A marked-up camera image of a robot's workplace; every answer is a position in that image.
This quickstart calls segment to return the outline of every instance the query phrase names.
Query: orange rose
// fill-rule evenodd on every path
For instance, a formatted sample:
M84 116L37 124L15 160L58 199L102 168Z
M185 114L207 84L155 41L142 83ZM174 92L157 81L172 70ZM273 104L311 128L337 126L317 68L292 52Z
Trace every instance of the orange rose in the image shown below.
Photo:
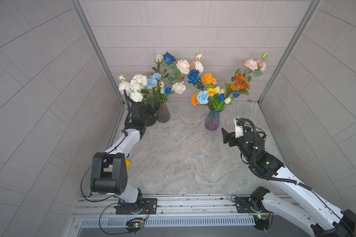
M216 78L212 77L211 73L207 73L206 75L203 76L202 78L202 82L206 83L206 84L216 84Z

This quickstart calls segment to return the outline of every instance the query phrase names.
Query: marble table surface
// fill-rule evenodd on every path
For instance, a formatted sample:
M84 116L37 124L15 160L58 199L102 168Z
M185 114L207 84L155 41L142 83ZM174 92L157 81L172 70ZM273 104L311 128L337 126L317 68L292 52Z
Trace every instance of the marble table surface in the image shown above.
M258 103L233 102L221 112L220 127L214 132L204 128L207 106L168 102L167 107L170 120L147 127L129 154L132 165L128 179L132 186L143 193L246 195L262 186L275 194L285 194L254 176L241 161L236 146L223 144L221 127L233 132L234 117L249 118L265 130L266 151L282 160Z

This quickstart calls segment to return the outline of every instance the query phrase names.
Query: flower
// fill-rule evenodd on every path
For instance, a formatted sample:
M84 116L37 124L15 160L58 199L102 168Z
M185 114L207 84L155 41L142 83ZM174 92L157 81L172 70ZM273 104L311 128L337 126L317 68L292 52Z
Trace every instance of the flower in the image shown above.
M134 102L141 102L142 99L143 99L142 93L141 93L141 92L138 92L138 91L133 91L133 92L131 93L131 99L132 99Z
M195 69L197 69L200 73L203 72L203 65L198 60L196 60L195 62L192 62L191 66L194 67Z
M187 78L190 84L196 85L200 79L200 73L197 70L191 70Z
M143 89L144 87L140 83L138 83L136 80L132 79L130 88L133 91L139 91L139 90Z
M179 60L177 62L177 68L181 71L183 74L189 74L190 72L190 64L186 60Z
M197 100L201 105L205 105L208 103L209 92L208 91L201 91L197 95Z
M211 73L207 73L206 75L204 75L202 81L206 84L217 84L216 78L212 77Z
M136 75L133 76L132 79L137 81L138 83L140 83L143 87L147 86L147 83L148 83L148 77L147 76L144 76L142 74L136 74Z
M197 100L198 93L195 93L195 95L191 99L192 105L199 105L200 102Z
M248 84L247 80L245 79L245 77L243 75L238 75L237 73L235 74L236 77L236 83L237 83L237 87L242 88L242 89L251 89L251 85Z
M122 81L119 84L119 91L124 94L124 90L127 92L127 96L131 93L131 84L127 81Z
M260 71L265 71L265 69L266 69L266 62L264 61L264 60L258 60L257 61L257 65L258 65L258 69L260 70Z
M166 94L170 94L170 92L171 92L171 88L170 88L170 87L168 87L168 88L165 89L165 93L166 93Z
M167 64L172 64L173 62L175 62L174 56L172 56L168 52L166 52L166 54L164 55L164 60Z
M196 59L196 60L199 61L201 58L202 58L202 55L201 55L201 54L195 54L195 59Z
M252 71L258 69L257 62L255 60L253 60L253 59L245 60L244 66L246 66L247 68L251 69Z
M174 92L177 92L178 94L181 94L182 92L185 91L186 89L186 86L183 84L183 82L180 82L180 83L175 83L171 89L174 91Z
M157 54L156 55L156 63L162 63L162 60L164 59L164 56L162 54Z
M268 57L268 55L264 52L261 56L262 59L266 59Z
M225 93L225 88L221 88L220 90L219 90L219 95L220 94L224 94Z
M224 94L219 95L219 100L224 101Z
M209 92L209 96L214 96L217 93L216 88L208 88L207 91Z
M231 98L230 97L228 97L228 98L226 98L225 100L224 100L224 103L226 103L226 104L229 104L230 102L231 102Z

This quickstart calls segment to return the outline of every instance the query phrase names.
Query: vase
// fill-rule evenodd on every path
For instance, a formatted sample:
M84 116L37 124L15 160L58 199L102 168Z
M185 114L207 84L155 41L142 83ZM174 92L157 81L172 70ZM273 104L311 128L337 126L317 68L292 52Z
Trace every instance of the vase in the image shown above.
M204 121L204 127L207 130L216 131L219 128L219 115L221 111L209 110L206 121Z
M157 111L156 117L157 117L158 122L169 121L170 113L169 113L169 110L167 109L166 105L164 105L164 104L159 105L159 110Z

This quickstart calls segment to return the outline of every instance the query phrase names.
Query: blue carnation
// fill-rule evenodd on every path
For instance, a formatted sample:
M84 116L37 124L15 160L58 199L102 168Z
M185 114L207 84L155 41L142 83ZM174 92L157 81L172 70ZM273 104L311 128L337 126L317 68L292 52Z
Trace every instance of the blue carnation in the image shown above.
M219 100L220 101L224 101L224 99L225 99L224 94L219 95Z
M170 88L170 87L168 87L168 88L165 89L165 93L166 93L166 94L170 94L170 92L171 92L171 88Z
M173 62L175 62L174 56L169 54L168 52L166 52L166 54L164 55L164 60L167 64L172 64Z
M200 79L200 73L197 70L191 70L187 78L190 84L196 85Z
M198 93L197 100L201 105L205 105L208 103L209 92L208 91L201 91Z

